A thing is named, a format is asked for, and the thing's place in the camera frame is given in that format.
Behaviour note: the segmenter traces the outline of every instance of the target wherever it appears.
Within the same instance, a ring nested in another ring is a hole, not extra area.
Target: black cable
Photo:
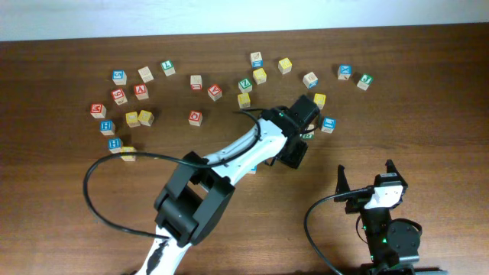
[[[309,207],[309,209],[306,212],[306,216],[304,217],[304,231],[306,232],[307,240],[309,241],[309,243],[311,244],[311,246],[314,248],[314,250],[316,251],[316,253],[328,265],[328,267],[331,268],[331,270],[333,270],[338,275],[342,275],[342,273],[339,270],[337,270],[333,266],[333,264],[321,253],[321,251],[319,250],[319,248],[317,247],[317,245],[314,243],[313,239],[311,238],[311,235],[309,233],[309,229],[307,228],[307,219],[309,218],[309,214],[313,211],[313,209],[316,206],[322,204],[323,202],[326,202],[326,201],[328,201],[330,199],[342,197],[342,196],[351,196],[351,195],[356,194],[356,193],[367,193],[367,192],[369,192],[369,189],[368,188],[362,188],[362,189],[356,189],[356,190],[353,190],[353,191],[350,191],[350,192],[344,192],[344,193],[341,193],[341,194],[335,194],[335,195],[327,196],[325,198],[320,199],[317,202],[314,202],[314,204],[311,205],[311,207]]]
[[[239,112],[236,112],[236,113],[238,113],[238,114],[245,114],[248,117],[250,117],[251,119],[253,119],[254,123],[257,126],[257,135],[256,135],[256,138],[244,150],[240,151],[239,153],[237,153],[236,155],[234,155],[234,156],[232,156],[232,157],[230,157],[228,159],[220,160],[217,163],[211,163],[211,164],[193,163],[193,162],[190,162],[188,160],[182,160],[182,159],[179,159],[179,158],[169,157],[169,156],[162,155],[162,154],[153,154],[153,153],[147,153],[147,152],[116,153],[116,154],[111,154],[111,155],[108,155],[108,156],[105,156],[105,157],[102,157],[102,158],[98,159],[86,171],[85,177],[83,178],[83,196],[85,197],[85,202],[86,202],[87,206],[89,207],[89,210],[93,213],[93,215],[95,215],[100,221],[102,221],[103,223],[105,223],[110,228],[114,228],[116,230],[123,231],[123,232],[129,233],[129,234],[134,234],[134,235],[139,235],[139,236],[144,236],[144,237],[149,237],[149,238],[168,239],[169,237],[167,237],[167,236],[157,235],[157,234],[153,234],[153,233],[146,232],[146,231],[135,230],[135,229],[132,229],[132,228],[127,228],[125,226],[115,224],[114,222],[111,222],[107,218],[105,218],[104,216],[102,216],[96,210],[95,206],[93,206],[92,200],[90,199],[90,196],[89,196],[88,183],[89,183],[90,176],[92,175],[93,171],[97,168],[97,166],[99,164],[104,163],[107,160],[113,160],[115,158],[119,158],[119,157],[122,157],[122,156],[153,157],[153,158],[157,158],[157,159],[160,159],[160,160],[169,160],[169,161],[173,161],[175,163],[179,163],[179,164],[183,164],[183,165],[187,165],[187,166],[191,166],[191,167],[195,167],[195,168],[200,168],[200,169],[213,168],[213,167],[217,167],[217,166],[220,166],[220,165],[224,165],[224,164],[226,164],[226,163],[228,163],[230,161],[233,161],[236,158],[242,156],[246,152],[248,152],[260,140],[260,138],[261,138],[261,126],[260,126],[259,121],[252,114],[250,114],[250,113],[248,113],[246,111],[239,111]]]
[[[360,218],[361,216],[358,216],[357,218],[357,223],[355,224],[355,229],[357,229],[357,235],[358,237],[365,243],[365,244],[368,244],[361,236],[360,236],[360,232],[358,231],[358,224],[360,223]]]

